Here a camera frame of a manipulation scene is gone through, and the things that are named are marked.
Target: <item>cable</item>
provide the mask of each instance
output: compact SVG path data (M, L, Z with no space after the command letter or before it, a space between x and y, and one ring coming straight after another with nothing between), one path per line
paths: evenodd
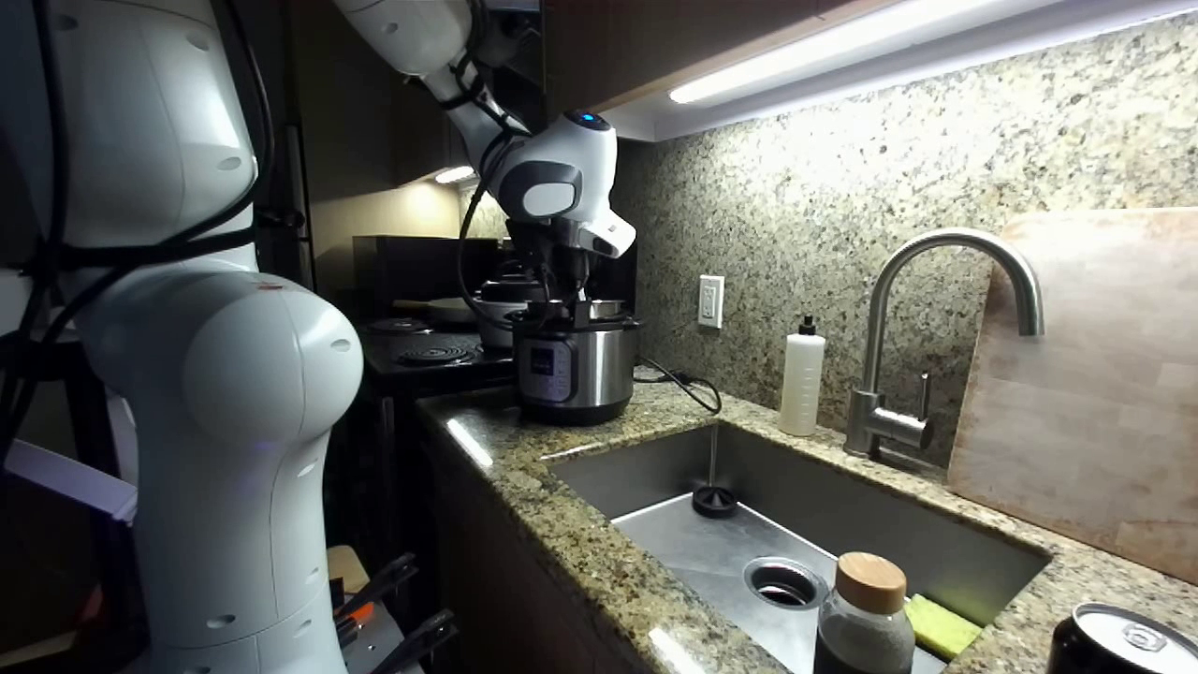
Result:
M471 3L471 35L470 35L465 57L449 67L461 92L454 100L442 100L442 108L475 106L485 115L492 115L503 128L503 133L530 133L530 128L506 108L497 108L487 88L492 67L481 60L481 41L485 41L481 13L485 13L481 3Z
M47 13L47 3L35 0L35 10L38 10L38 41L43 41L43 60L47 60L47 88L48 88L48 112L53 112L53 229L48 229L48 252L43 266L35 266L35 287L43 286L38 292L38 306L35 306L35 292L31 292L31 304L26 304L26 314L23 314L23 327L21 327L21 339L14 349L31 349L31 330L35 330L35 318L43 314L43 298L47 298L47 287L53 286L58 276L58 257L62 257L62 248L65 248L65 221L67 221L67 133L65 133L65 100L62 100L62 77L58 77L58 60L53 60L53 46L48 46L48 13ZM264 148L259 148L259 174L254 183L233 197L226 209L204 218L200 226L190 229L179 229L177 237L165 237L163 243L150 243L144 248L144 263L139 257L129 257L125 266L108 268L107 276L90 281L53 322L48 330L43 332L43 339L35 344L38 352L53 349L58 335L73 327L75 314L84 314L97 296L107 296L122 276L137 272L139 266L148 263L177 263L177 257L190 257L190 254L205 254L205 252L221 252L219 243L245 243L236 238L236 233L226 233L226 238L219 237L205 237L200 238L204 233L226 226L229 218L236 218L239 209L249 209L254 197L259 197L259 186L264 186L264 174L274 171L274 108L271 108L271 97L268 97L268 77L264 77L264 63L259 63L259 53L253 48L249 41L249 30L245 30L245 18L236 10L236 0L226 0L226 10L229 10L229 25L233 25L233 38L253 67L253 81L254 81L254 97L259 97L259 108L264 108ZM35 390L38 390L38 377L31 374L14 374L8 370L4 377L4 392L0 392L0 468L4 468L4 455L35 404Z
M492 159L492 152L503 148L510 137L512 137L510 130L497 130L497 133L487 142L485 157L481 157L485 171L481 171L481 183L475 183L475 191L471 191L471 203L470 203L470 209L465 209L465 218L461 218L456 254L454 254L454 263L456 263L456 292L461 292L465 306L475 314L475 322L492 322L492 327L495 327L495 318L481 311L471 287L465 286L465 238L470 238L470 233L471 233L471 221L475 221L481 203L485 203L485 196L487 196L487 183L495 179L495 168L497 168L497 159Z
M676 382L688 400L709 407L709 415L722 410L722 392L709 377L677 374L668 368L654 368L654 370L659 370L654 377L634 377L634 382Z
M11 332L11 352L21 355L31 344L35 322L47 311L48 286L58 276L58 257L62 243L67 233L67 183L73 183L73 164L67 164L67 112L65 112L65 92L62 92L62 72L48 41L48 6L43 0L31 0L35 6L35 25L38 25L38 57L43 57L43 77L47 77L47 108L48 108L48 152L53 152L53 171L48 171L48 237L35 252L35 286L26 296L26 311L21 318L21 330ZM35 400L35 377L21 370L4 370L4 390L0 390L0 474L8 450L14 442L14 432Z

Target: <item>cabinet door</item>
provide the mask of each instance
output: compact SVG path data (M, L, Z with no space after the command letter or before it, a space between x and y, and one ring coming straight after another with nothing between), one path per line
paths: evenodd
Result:
M848 0L542 0L550 108L587 108Z
M536 538L471 468L442 460L435 479L442 598L461 620L461 641L445 653L454 669L642 669L550 576Z
M445 164L456 133L334 6L294 0L311 203L389 191Z

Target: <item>granite backsplash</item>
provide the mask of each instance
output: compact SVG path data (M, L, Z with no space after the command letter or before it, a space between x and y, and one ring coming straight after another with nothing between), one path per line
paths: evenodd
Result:
M642 229L648 363L778 404L797 314L827 332L822 419L843 428L867 306L888 254L934 229L1005 233L1016 212L1198 203L1198 18L1019 57L713 133L627 147ZM726 272L726 330L697 327L697 276ZM885 392L934 374L943 465L989 263L934 252L894 286Z

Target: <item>sponge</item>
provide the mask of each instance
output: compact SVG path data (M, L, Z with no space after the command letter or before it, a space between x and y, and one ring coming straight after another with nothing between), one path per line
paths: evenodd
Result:
M907 603L907 616L920 649L936 653L939 657L964 655L978 641L978 625L960 616L956 610L934 603L929 595L913 595Z

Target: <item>wooden cutting board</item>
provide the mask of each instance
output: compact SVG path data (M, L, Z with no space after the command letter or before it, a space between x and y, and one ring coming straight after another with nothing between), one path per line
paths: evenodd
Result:
M949 483L1198 583L1198 209L1019 218L1045 335L991 281Z

